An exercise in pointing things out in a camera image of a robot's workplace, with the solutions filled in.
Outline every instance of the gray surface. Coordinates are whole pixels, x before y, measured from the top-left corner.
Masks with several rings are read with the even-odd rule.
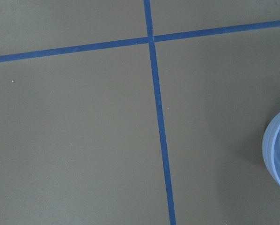
[[[280,111],[280,28],[156,47],[177,224],[280,225],[261,152]]]
[[[280,20],[280,0],[151,0],[154,34]]]
[[[0,63],[0,225],[169,224],[148,54]]]
[[[0,0],[0,55],[146,35],[141,0]]]

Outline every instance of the blue tape line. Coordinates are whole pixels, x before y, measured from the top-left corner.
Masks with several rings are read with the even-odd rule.
[[[102,43],[89,44],[89,45],[78,45],[78,46],[65,47],[65,48],[55,48],[55,49],[41,50],[35,52],[24,52],[24,53],[11,54],[11,55],[2,55],[0,56],[0,62],[23,60],[23,59],[51,56],[51,55],[60,55],[60,54],[67,54],[67,53],[74,53],[74,52],[78,53],[78,52],[84,52],[90,50],[115,48],[115,47],[139,45],[139,44],[146,44],[146,43],[147,43],[147,37],[140,37],[140,38],[119,40],[119,41],[109,41],[109,42],[102,42]]]
[[[155,42],[160,42],[160,41],[177,40],[177,39],[191,38],[191,37],[194,38],[194,37],[201,37],[201,36],[208,36],[208,35],[226,34],[226,33],[240,32],[246,30],[266,29],[272,27],[280,27],[280,21],[260,22],[260,23],[252,23],[252,24],[245,24],[245,25],[238,25],[238,26],[231,26],[231,27],[221,27],[221,28],[213,28],[213,29],[206,29],[206,30],[181,32],[175,34],[157,35],[154,37],[154,40]]]
[[[151,16],[149,0],[144,0],[144,9],[145,9],[145,18],[146,18],[146,26],[147,26],[150,63],[151,63],[151,70],[152,70],[153,83],[154,83],[155,105],[157,110],[157,118],[158,118],[158,126],[159,126],[165,185],[166,185],[166,192],[167,192],[169,220],[171,225],[176,225],[176,216],[175,216],[174,203],[173,203],[173,193],[172,193],[172,184],[171,184],[171,176],[170,176],[170,168],[169,168],[164,115],[163,115],[163,108],[162,108],[158,64],[157,64],[157,56],[155,52],[155,42],[153,36],[153,21]]]
[[[245,25],[238,25],[238,26],[231,26],[231,27],[221,27],[221,28],[214,28],[214,29],[157,35],[154,36],[154,41],[155,42],[169,41],[169,40],[176,40],[176,39],[183,39],[183,38],[191,38],[191,37],[194,38],[194,37],[201,37],[201,36],[208,36],[208,35],[225,34],[225,33],[240,32],[246,30],[258,30],[258,29],[265,29],[265,28],[272,28],[272,27],[280,27],[280,21],[261,22],[261,23],[245,24]],[[89,45],[78,45],[72,47],[55,48],[55,49],[41,50],[35,52],[24,52],[24,53],[11,54],[11,55],[2,55],[0,56],[0,62],[23,60],[23,59],[51,56],[51,55],[60,55],[60,54],[67,54],[67,53],[74,53],[74,52],[78,53],[83,51],[91,51],[91,50],[98,50],[98,49],[105,49],[105,48],[147,44],[147,43],[148,43],[147,37],[132,38],[127,40],[109,41],[109,42],[102,42],[102,43],[89,44]]]

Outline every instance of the blue plastic container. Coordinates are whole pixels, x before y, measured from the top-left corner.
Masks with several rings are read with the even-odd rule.
[[[280,113],[274,117],[265,131],[263,158],[269,173],[280,185]]]

